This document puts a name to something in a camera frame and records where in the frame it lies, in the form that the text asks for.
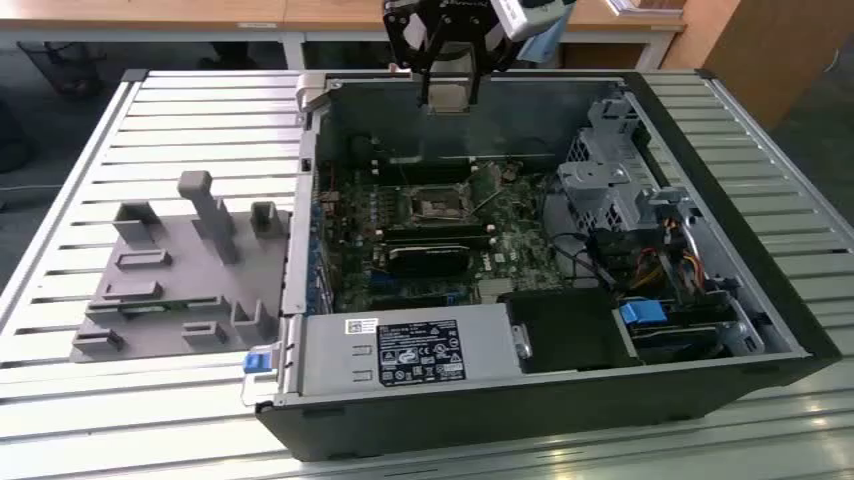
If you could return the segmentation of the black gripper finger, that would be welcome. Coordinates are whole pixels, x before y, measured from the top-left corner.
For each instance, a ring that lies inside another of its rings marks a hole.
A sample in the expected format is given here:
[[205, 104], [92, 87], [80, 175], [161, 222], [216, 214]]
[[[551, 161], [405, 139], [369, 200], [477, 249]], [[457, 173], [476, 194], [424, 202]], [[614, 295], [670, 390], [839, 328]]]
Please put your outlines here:
[[444, 15], [437, 8], [384, 8], [383, 24], [395, 64], [420, 76], [421, 106], [428, 102], [431, 69], [445, 42]]
[[517, 55], [517, 43], [512, 41], [504, 32], [496, 15], [491, 17], [473, 17], [469, 56], [471, 72], [467, 86], [467, 103], [477, 103], [480, 81], [493, 71], [505, 71], [513, 63]]

